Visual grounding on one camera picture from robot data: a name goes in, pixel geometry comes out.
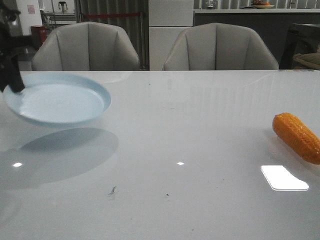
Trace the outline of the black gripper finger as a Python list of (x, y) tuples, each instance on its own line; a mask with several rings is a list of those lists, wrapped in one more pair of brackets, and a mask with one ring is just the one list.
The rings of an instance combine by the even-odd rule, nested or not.
[(9, 86), (12, 92), (19, 93), (24, 88), (17, 55), (5, 55), (0, 58), (0, 91)]

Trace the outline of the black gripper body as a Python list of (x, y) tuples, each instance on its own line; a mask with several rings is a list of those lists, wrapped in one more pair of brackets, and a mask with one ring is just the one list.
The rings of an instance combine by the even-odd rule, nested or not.
[(0, 4), (0, 60), (9, 57), (9, 62), (13, 64), (15, 70), (19, 70), (18, 56), (12, 55), (7, 46), (11, 39), (9, 22), (14, 22), (21, 12), (17, 9), (10, 9), (5, 3)]

